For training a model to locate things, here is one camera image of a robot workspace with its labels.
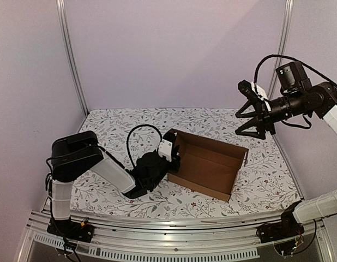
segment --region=cardboard box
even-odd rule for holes
[[[180,145],[181,163],[179,172],[169,173],[168,180],[210,197],[229,201],[249,150],[175,129],[170,132],[177,133],[174,146]]]

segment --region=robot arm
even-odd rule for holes
[[[266,132],[275,134],[275,122],[284,123],[284,120],[297,115],[311,117],[315,112],[337,135],[337,85],[331,81],[312,86],[300,61],[285,64],[276,69],[276,73],[283,96],[274,100],[268,100],[264,90],[254,83],[245,80],[239,83],[238,88],[248,101],[236,113],[236,117],[252,119],[240,126],[236,134],[265,139]],[[254,111],[244,113],[250,106],[254,107]],[[257,234],[262,243],[296,236],[298,232],[304,232],[302,223],[335,214],[337,190],[315,199],[293,203],[282,213],[281,222],[261,225]]]
[[[95,133],[87,131],[56,140],[52,144],[52,179],[49,182],[51,225],[49,233],[90,242],[93,228],[81,227],[70,219],[70,199],[74,181],[91,170],[133,199],[152,191],[168,171],[180,166],[176,135],[167,132],[156,151],[144,154],[133,170],[127,170],[114,156],[98,145]]]

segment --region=floor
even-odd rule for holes
[[[97,174],[88,171],[73,187],[71,209],[94,214],[157,219],[238,216],[285,209],[299,200],[290,172],[269,135],[266,140],[236,136],[243,123],[231,109],[116,109],[93,110],[81,132],[92,130],[101,146],[126,168],[131,164],[125,142],[128,132],[143,123],[164,134],[170,128],[249,148],[246,166],[239,172],[228,203],[168,182],[164,179],[151,193],[134,200],[124,197]],[[137,130],[130,139],[134,160],[154,150],[158,135],[151,129]]]

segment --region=white wall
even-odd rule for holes
[[[308,63],[337,83],[337,0],[294,2],[286,54]],[[307,73],[312,84],[323,81],[308,70]],[[303,123],[301,117],[296,117],[296,121]],[[276,125],[277,136],[306,198],[337,188],[337,136],[317,116],[311,121],[310,130]],[[332,239],[336,239],[332,244],[337,254],[337,217],[330,219],[327,226]]]
[[[277,52],[284,8],[273,0],[66,1],[87,103],[240,107],[237,83]],[[260,80],[269,83],[273,67]]]
[[[52,142],[83,119],[55,1],[0,1],[0,262],[41,207]]]

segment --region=black cable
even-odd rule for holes
[[[291,123],[287,123],[287,122],[285,122],[284,120],[281,120],[281,123],[283,123],[284,125],[289,126],[289,127],[297,127],[297,128],[302,128],[302,129],[310,129],[310,128],[311,128],[311,123],[310,123],[310,121],[309,121],[304,115],[302,115],[302,116],[303,116],[304,121],[308,124],[307,127],[302,126],[302,125],[300,125],[300,124],[291,124]]]
[[[131,164],[132,164],[133,167],[135,167],[135,163],[134,163],[134,161],[132,159],[131,152],[130,152],[130,147],[129,147],[130,135],[133,133],[134,130],[136,130],[136,129],[140,128],[140,127],[151,127],[151,128],[153,128],[155,131],[158,132],[158,134],[160,136],[160,142],[163,140],[163,135],[161,134],[160,130],[157,127],[155,127],[155,126],[153,126],[151,124],[140,124],[139,126],[136,126],[133,129],[131,129],[131,131],[129,132],[129,134],[127,136],[126,149],[127,149],[127,154],[129,155],[129,158],[130,158],[130,161],[131,161]]]
[[[292,60],[292,61],[298,61],[300,63],[302,63],[303,66],[307,67],[309,70],[313,71],[315,74],[321,76],[322,78],[324,78],[325,80],[327,80],[328,82],[330,82],[332,85],[336,86],[337,87],[337,84],[332,81],[330,78],[328,78],[327,76],[323,75],[322,73],[320,73],[318,70],[314,69],[313,67],[311,67],[310,65],[294,58],[294,57],[291,57],[291,56],[284,56],[284,55],[276,55],[276,54],[272,54],[272,55],[269,55],[269,56],[266,56],[264,57],[257,65],[256,67],[256,70],[255,70],[255,76],[254,76],[254,84],[255,84],[255,93],[258,94],[258,91],[257,91],[257,79],[258,79],[258,71],[261,67],[261,65],[268,59],[270,58],[273,58],[273,57],[279,57],[279,58],[285,58],[285,59],[288,59],[288,60]]]
[[[260,235],[260,227],[263,226],[263,225],[268,225],[268,224],[269,224],[269,222],[265,222],[265,223],[261,224],[261,225],[257,228],[256,236],[261,237],[261,235]]]
[[[84,150],[86,150],[86,149],[88,149],[88,148],[90,148],[90,147],[92,147],[92,146],[87,145],[86,147],[83,147],[83,148],[81,148],[81,149],[79,149],[79,150],[76,150],[76,151],[74,151],[74,152],[72,152],[72,153],[64,154],[64,155],[58,156],[58,157],[49,157],[49,158],[45,161],[45,163],[46,163],[46,165],[49,167],[50,172],[52,173],[52,167],[51,167],[51,165],[50,165],[50,163],[49,163],[50,160],[69,157],[69,156],[72,156],[72,155],[74,155],[74,154],[80,153],[80,152],[82,152],[82,151],[84,151]]]
[[[99,149],[101,149],[103,152],[106,153],[107,156],[109,156],[115,163],[117,163],[119,166],[121,166],[121,168],[125,169],[124,165],[118,160],[116,159],[111,153],[109,153],[108,151],[105,150],[104,147],[99,146],[99,145],[93,145],[91,147],[97,147]]]
[[[305,248],[303,248],[301,251],[294,252],[293,255],[298,255],[298,254],[303,253],[303,252],[306,251],[306,250],[310,247],[310,245],[314,242],[314,240],[315,240],[315,238],[316,238],[317,224],[316,224],[315,219],[313,219],[313,221],[314,221],[314,224],[315,224],[315,230],[314,230],[314,235],[312,236],[311,241],[309,242],[309,244],[308,244]]]
[[[45,191],[47,191],[49,189],[49,183],[52,179],[52,175],[51,173],[48,173],[45,177]]]

